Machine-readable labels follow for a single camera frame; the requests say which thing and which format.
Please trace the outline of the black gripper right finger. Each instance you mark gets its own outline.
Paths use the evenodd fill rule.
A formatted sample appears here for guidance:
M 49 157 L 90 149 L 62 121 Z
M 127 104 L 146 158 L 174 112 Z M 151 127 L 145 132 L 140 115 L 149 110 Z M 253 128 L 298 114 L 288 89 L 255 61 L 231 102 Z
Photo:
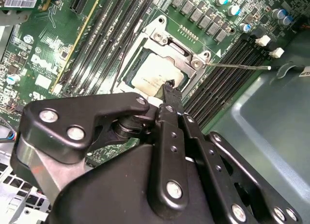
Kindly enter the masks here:
M 182 113 L 191 200 L 178 224 L 300 224 L 302 217 L 219 133 Z

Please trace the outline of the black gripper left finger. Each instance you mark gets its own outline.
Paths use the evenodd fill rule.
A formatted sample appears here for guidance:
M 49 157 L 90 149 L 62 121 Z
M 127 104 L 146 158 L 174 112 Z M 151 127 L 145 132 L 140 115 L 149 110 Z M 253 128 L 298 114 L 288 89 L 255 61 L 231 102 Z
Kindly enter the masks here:
M 188 205 L 183 111 L 174 80 L 156 93 L 159 106 L 135 92 L 31 102 L 23 109 L 14 146 L 19 163 L 55 202 L 61 191 L 84 175 L 88 152 L 135 138 L 153 145 L 147 198 L 158 216 L 178 216 Z

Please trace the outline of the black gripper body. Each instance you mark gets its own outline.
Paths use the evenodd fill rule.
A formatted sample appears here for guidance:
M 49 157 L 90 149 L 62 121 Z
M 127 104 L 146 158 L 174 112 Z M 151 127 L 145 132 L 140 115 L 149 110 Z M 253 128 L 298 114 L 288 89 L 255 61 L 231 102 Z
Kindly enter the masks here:
M 197 166 L 185 160 L 189 204 L 164 220 L 147 201 L 153 145 L 133 147 L 69 183 L 49 214 L 51 224 L 212 224 Z

